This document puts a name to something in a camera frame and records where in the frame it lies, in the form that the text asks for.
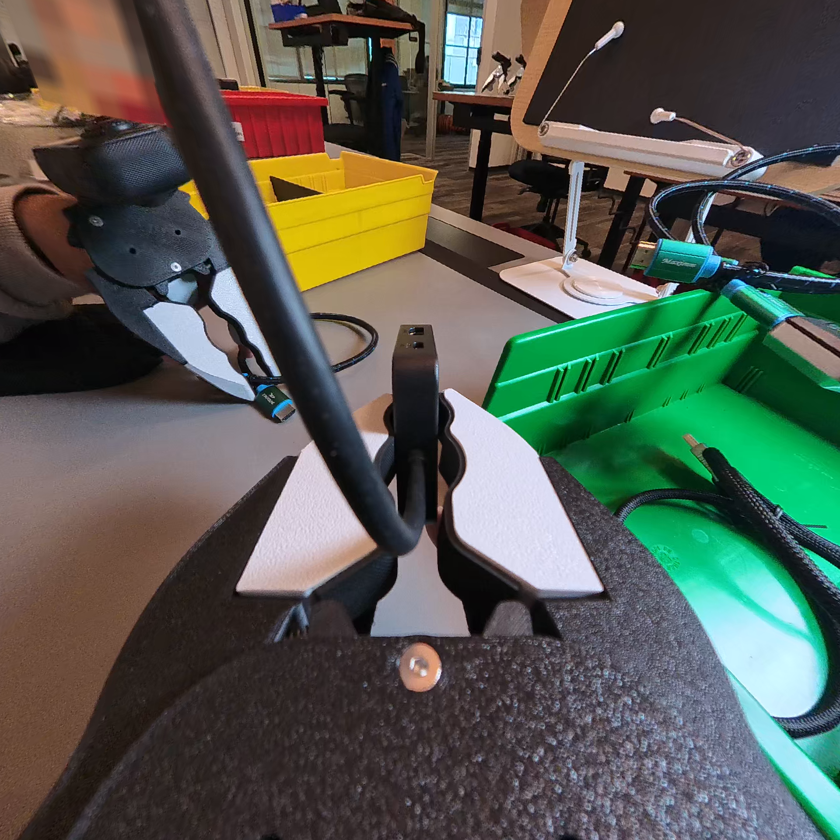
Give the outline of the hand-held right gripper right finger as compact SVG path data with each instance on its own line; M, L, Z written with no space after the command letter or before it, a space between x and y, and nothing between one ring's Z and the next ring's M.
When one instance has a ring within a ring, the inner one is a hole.
M501 602L536 605L604 594L592 557L538 452L453 388L440 395L439 471L446 483L437 536L441 580L468 623Z

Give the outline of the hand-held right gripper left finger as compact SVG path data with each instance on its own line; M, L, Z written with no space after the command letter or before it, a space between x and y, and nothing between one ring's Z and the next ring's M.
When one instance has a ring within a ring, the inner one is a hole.
M300 453L237 584L242 596L341 602L373 614L396 580L396 559L381 553L357 519L317 446Z

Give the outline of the braided hdmi cable green plugs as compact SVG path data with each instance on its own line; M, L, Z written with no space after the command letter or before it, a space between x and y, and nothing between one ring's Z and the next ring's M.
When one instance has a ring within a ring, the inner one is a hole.
M800 311L770 293L778 291L809 296L836 295L839 292L837 277L782 274L759 264L742 265L736 260L720 257L705 238L699 204L696 205L694 215L690 219L696 241L688 243L673 239L670 237L669 228L658 214L658 206L671 197L692 193L700 194L700 198L704 200L718 193L737 191L752 196L779 198L838 227L838 207L826 199L790 187L749 181L747 178L749 174L783 162L832 164L838 153L837 143L814 145L744 164L722 178L686 182L665 189L654 196L647 205L647 223L653 233L658 235L658 239L654 244L642 243L637 247L635 256L641 258L643 263L636 262L633 266L643 268L644 275L649 278L678 285L703 287L717 293L767 330L801 316Z
M310 318L314 322L338 324L366 339L360 352L341 362L332 364L331 370L333 373L346 371L369 358L379 342L379 333L375 327L361 318L334 312L312 312ZM255 358L253 351L245 346L239 346L237 351L239 371L255 392L256 408L264 417L277 424L286 422L295 414L297 409L291 397L280 388L281 385L286 383L285 379L282 376L255 373L249 366L248 359L250 358Z

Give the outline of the yellow plastic bin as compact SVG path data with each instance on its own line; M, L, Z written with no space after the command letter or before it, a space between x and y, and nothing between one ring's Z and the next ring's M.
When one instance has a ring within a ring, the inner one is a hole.
M248 162L301 291L418 251L437 171L343 150ZM323 192L277 203L270 176Z

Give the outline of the green plastic bin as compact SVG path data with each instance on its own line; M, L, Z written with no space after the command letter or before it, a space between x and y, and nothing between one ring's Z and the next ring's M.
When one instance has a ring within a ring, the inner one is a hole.
M649 490L713 491L690 434L838 544L838 386L803 366L729 301L692 291L512 338L485 408L610 511ZM809 711L838 664L791 574L709 506L646 502L625 524L697 614L765 756L838 838L838 729L793 740L775 720Z

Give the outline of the silver hdmi switch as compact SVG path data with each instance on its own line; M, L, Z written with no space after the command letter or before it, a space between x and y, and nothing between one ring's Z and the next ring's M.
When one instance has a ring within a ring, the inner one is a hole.
M763 344L828 391L839 391L839 327L803 314L787 318L768 331Z

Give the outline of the person's left forearm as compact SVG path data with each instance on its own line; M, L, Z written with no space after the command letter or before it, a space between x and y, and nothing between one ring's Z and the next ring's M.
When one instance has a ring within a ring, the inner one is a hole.
M85 294L45 264L18 227L15 199L29 191L61 193L52 185L33 182L1 188L2 343L37 323L65 317L72 300Z

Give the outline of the person's left hand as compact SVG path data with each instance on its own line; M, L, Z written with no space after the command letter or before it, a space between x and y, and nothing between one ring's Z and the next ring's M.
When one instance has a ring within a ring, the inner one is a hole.
M26 192L15 199L18 227L38 257L82 293L93 293L87 272L92 268L87 252L70 244L66 210L77 204L73 196L59 192Z

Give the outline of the black bin divider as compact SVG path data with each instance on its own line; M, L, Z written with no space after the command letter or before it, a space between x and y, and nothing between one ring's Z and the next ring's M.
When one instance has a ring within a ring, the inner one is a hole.
M295 201L303 197L320 196L322 191L271 175L269 183L277 203Z

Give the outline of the red plastic bin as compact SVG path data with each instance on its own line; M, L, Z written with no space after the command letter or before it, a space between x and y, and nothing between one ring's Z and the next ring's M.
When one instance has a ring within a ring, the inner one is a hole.
M325 98L262 89L223 89L221 94L249 160L325 151Z

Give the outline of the hanging dark blue jacket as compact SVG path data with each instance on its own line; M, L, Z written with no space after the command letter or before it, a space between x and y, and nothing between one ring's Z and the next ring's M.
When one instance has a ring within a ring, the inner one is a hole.
M367 151L399 162L402 158L403 78L390 47L374 43L365 90Z

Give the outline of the wooden desk with black legs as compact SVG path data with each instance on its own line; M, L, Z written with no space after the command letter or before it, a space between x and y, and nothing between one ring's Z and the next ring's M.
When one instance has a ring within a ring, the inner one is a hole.
M494 134L512 136L510 120L513 97L474 91L435 91L433 100L453 105L453 124L456 128L479 132L469 217L481 222L490 168L492 137Z

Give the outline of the black office chair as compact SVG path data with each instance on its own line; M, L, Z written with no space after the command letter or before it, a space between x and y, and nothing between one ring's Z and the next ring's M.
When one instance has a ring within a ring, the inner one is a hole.
M539 196L537 212L556 214L556 205L569 194L571 177L566 165L558 165L545 160L525 159L515 161L508 167L511 179L524 185L524 192ZM596 192L608 175L608 168L584 165L581 192Z

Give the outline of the cluster of grey tools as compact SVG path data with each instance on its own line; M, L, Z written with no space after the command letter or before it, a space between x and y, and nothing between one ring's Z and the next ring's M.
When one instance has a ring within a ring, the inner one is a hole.
M493 53L491 58L496 65L483 84L480 92L494 92L500 96L513 96L527 67L526 58L523 54L519 54L515 59L510 59L501 52Z

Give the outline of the white board stand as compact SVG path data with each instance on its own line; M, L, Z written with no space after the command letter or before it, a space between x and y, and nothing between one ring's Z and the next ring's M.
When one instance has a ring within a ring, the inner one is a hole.
M673 111L656 108L649 119L652 124L682 122L715 141L658 140L603 132L581 124L555 121L550 111L544 113L538 128L539 139L546 140L552 150L572 153L567 166L570 193L562 252L551 259L504 269L500 273L503 282L572 319L656 301L666 291L676 290L676 283L652 288L578 254L576 232L586 158L600 156L686 174L721 176L741 165L762 161L763 156L754 148L681 118Z

